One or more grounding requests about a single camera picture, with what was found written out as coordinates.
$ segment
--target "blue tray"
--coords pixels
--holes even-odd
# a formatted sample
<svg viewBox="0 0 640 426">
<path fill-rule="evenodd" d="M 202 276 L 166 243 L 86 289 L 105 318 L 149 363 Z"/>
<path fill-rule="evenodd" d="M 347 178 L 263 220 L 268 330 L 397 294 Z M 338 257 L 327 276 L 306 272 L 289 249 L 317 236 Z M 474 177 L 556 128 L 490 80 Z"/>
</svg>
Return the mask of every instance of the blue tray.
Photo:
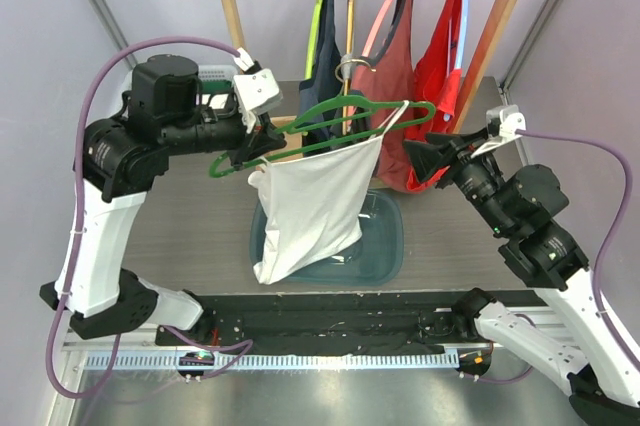
<svg viewBox="0 0 640 426">
<path fill-rule="evenodd" d="M 262 260 L 267 216 L 258 202 L 251 223 L 249 258 L 251 266 Z M 404 232 L 396 201 L 379 190 L 367 192 L 360 211 L 362 238 L 347 249 L 321 259 L 283 281 L 380 286 L 391 281 L 402 266 Z"/>
</svg>

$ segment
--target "green plastic hanger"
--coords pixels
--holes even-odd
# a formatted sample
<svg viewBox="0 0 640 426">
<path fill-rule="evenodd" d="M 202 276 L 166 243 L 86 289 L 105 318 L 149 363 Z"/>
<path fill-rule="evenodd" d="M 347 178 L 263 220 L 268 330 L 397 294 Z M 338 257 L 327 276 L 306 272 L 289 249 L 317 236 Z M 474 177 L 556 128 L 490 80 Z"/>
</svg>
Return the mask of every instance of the green plastic hanger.
<svg viewBox="0 0 640 426">
<path fill-rule="evenodd" d="M 320 13 L 324 0 L 316 0 L 311 18 L 311 31 L 309 33 L 309 44 L 307 45 L 307 63 L 304 69 L 304 79 L 311 78 L 313 73 L 313 63 L 316 59 L 316 45 L 318 44 L 318 33 L 320 31 Z"/>
<path fill-rule="evenodd" d="M 328 99 L 327 101 L 323 101 L 322 103 L 316 104 L 313 108 L 309 109 L 304 114 L 298 116 L 293 122 L 278 128 L 276 130 L 276 132 L 277 133 L 287 133 L 287 134 L 305 133 L 307 131 L 313 131 L 314 129 L 324 128 L 324 127 L 331 126 L 331 125 L 334 125 L 334 124 L 339 124 L 339 123 L 342 123 L 344 121 L 353 121 L 354 119 L 367 118 L 367 117 L 373 115 L 376 111 L 378 111 L 380 109 L 396 109 L 396 108 L 399 108 L 401 106 L 404 106 L 404 104 L 405 104 L 405 101 L 391 101 L 391 102 L 376 103 L 376 102 L 373 102 L 373 101 L 369 101 L 364 96 L 355 96 L 355 95 L 353 95 L 353 96 L 351 96 L 351 95 L 349 95 L 349 96 L 337 96 L 337 97 L 335 97 L 333 99 Z M 329 120 L 329 121 L 324 121 L 322 123 L 305 125 L 305 123 L 308 123 L 308 122 L 312 121 L 313 118 L 315 118 L 316 116 L 321 115 L 322 113 L 324 113 L 326 111 L 331 111 L 332 109 L 341 109 L 341 108 L 346 107 L 346 106 L 355 106 L 355 107 L 361 108 L 361 109 L 363 109 L 365 111 L 362 112 L 362 113 L 354 114 L 353 116 L 349 116 L 349 117 L 346 117 L 346 118 L 336 118 L 336 119 L 332 119 L 332 120 Z M 426 116 L 424 116 L 423 118 L 412 119 L 410 121 L 404 121 L 402 123 L 397 123 L 391 128 L 391 130 L 402 129 L 402 128 L 406 128 L 408 126 L 413 126 L 413 125 L 416 125 L 416 124 L 424 123 L 425 121 L 429 121 L 431 118 L 433 118 L 433 115 L 435 114 L 435 111 L 436 111 L 435 106 L 432 103 L 429 103 L 427 101 L 409 102 L 408 107 L 409 108 L 422 108 L 422 109 L 426 109 L 428 112 L 427 112 Z M 266 157 L 264 159 L 266 159 L 268 161 L 276 161 L 278 159 L 287 158 L 289 156 L 294 156 L 296 154 L 309 153 L 311 151 L 316 151 L 318 149 L 335 146 L 335 145 L 346 143 L 346 142 L 349 142 L 349 141 L 355 141 L 355 140 L 358 140 L 358 139 L 368 138 L 373 134 L 382 133 L 384 131 L 384 129 L 385 129 L 384 127 L 380 127 L 380 128 L 372 129 L 372 130 L 369 130 L 369 131 L 363 131 L 363 132 L 360 132 L 360 133 L 349 134 L 347 136 L 342 136 L 342 137 L 339 137 L 339 138 L 332 138 L 332 139 L 329 139 L 327 141 L 323 141 L 322 143 L 311 144 L 309 146 L 304 146 L 302 148 L 294 149 L 292 151 L 284 151 L 282 153 L 275 153 L 275 154 L 272 154 L 272 155 L 270 155 L 270 156 L 268 156 L 268 157 Z M 224 171 L 218 171 L 218 168 L 220 167 L 222 162 L 224 160 L 226 160 L 227 158 L 228 158 L 227 153 L 221 154 L 213 162 L 213 164 L 211 164 L 211 167 L 209 168 L 209 176 L 211 176 L 212 178 L 222 178 L 224 176 L 227 176 L 227 175 L 237 171 L 234 168 L 227 168 Z M 264 159 L 263 158 L 258 158 L 258 159 L 254 159 L 252 161 L 248 161 L 246 163 L 243 163 L 242 169 L 255 168 L 256 166 L 259 166 L 260 164 L 263 164 L 264 163 Z"/>
</svg>

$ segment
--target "robotic arm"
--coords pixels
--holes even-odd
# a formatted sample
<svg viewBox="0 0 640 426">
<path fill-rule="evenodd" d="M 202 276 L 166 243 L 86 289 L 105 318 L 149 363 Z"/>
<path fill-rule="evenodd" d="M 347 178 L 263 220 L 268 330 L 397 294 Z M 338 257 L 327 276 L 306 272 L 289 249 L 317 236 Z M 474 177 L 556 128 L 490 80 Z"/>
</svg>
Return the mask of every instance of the robotic arm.
<svg viewBox="0 0 640 426">
<path fill-rule="evenodd" d="M 281 100 L 278 85 L 270 70 L 246 63 L 250 66 L 234 77 L 233 88 L 204 95 L 196 63 L 151 57 L 134 68 L 122 109 L 87 126 L 85 228 L 71 290 L 63 291 L 66 266 L 55 283 L 40 290 L 54 309 L 61 295 L 69 294 L 71 327 L 83 339 L 152 322 L 208 340 L 213 316 L 194 294 L 153 285 L 120 266 L 133 220 L 154 179 L 169 169 L 170 156 L 228 151 L 232 165 L 239 166 L 286 145 L 268 115 Z"/>
<path fill-rule="evenodd" d="M 521 168 L 505 181 L 491 151 L 525 129 L 517 106 L 487 113 L 488 127 L 469 135 L 428 134 L 405 141 L 420 181 L 448 168 L 437 188 L 456 184 L 493 230 L 511 271 L 533 288 L 575 338 L 580 350 L 547 337 L 480 289 L 452 308 L 470 339 L 485 338 L 513 351 L 553 381 L 588 424 L 640 423 L 640 372 L 606 327 L 608 314 L 636 357 L 640 348 L 612 309 L 598 311 L 588 260 L 552 218 L 568 204 L 551 169 Z"/>
</svg>

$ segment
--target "pink hanger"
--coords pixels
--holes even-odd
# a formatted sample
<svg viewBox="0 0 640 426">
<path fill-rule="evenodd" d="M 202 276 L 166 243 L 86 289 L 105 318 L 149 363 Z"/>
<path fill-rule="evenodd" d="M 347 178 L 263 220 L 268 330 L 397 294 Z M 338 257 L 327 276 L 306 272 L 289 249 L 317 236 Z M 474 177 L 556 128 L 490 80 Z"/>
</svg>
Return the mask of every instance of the pink hanger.
<svg viewBox="0 0 640 426">
<path fill-rule="evenodd" d="M 384 3 L 382 3 L 382 7 L 380 8 L 380 11 L 378 11 L 378 16 L 376 16 L 376 20 L 373 22 L 373 26 L 371 27 L 371 31 L 367 37 L 367 42 L 362 50 L 362 56 L 369 56 L 371 48 L 373 48 L 373 43 L 376 40 L 376 36 L 378 36 L 378 32 L 380 31 L 380 26 L 382 26 L 382 21 L 384 21 L 384 18 L 394 1 L 395 0 L 384 0 Z"/>
</svg>

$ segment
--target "dark blue garment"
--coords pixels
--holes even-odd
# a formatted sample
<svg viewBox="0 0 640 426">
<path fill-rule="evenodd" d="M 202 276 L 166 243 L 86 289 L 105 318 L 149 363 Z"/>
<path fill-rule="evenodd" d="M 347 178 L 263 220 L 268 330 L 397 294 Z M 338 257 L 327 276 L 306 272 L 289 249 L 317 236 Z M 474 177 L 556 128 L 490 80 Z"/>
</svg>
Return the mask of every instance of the dark blue garment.
<svg viewBox="0 0 640 426">
<path fill-rule="evenodd" d="M 318 25 L 318 42 L 313 62 L 311 77 L 299 85 L 301 115 L 316 104 L 335 98 L 342 89 L 342 83 L 336 78 L 335 70 L 340 64 L 340 51 L 336 45 L 336 26 L 334 23 L 334 0 L 323 0 Z M 339 111 L 327 111 L 323 115 L 314 117 L 309 124 L 317 124 L 334 119 Z M 329 128 L 319 128 L 309 131 L 302 137 L 302 145 L 309 146 L 329 139 Z M 324 150 L 313 151 L 309 154 L 319 154 Z"/>
</svg>

